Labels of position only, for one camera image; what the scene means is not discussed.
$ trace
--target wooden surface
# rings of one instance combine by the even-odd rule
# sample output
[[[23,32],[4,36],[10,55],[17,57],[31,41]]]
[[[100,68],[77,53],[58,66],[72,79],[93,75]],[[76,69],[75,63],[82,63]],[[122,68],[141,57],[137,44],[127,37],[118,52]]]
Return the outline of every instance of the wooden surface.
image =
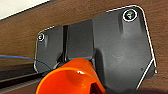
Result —
[[[37,33],[51,26],[72,24],[109,9],[143,8],[154,48],[158,74],[140,89],[168,92],[168,0],[57,0],[0,21],[0,54],[35,56]]]

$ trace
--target screw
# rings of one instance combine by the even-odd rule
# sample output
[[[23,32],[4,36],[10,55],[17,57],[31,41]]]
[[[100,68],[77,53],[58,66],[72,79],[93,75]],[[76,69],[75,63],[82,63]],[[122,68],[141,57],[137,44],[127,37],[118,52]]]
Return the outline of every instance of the screw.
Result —
[[[39,33],[38,34],[38,40],[39,41],[43,41],[44,40],[44,34],[43,33]]]
[[[135,20],[137,17],[137,12],[134,9],[126,10],[123,14],[123,19],[127,22]]]

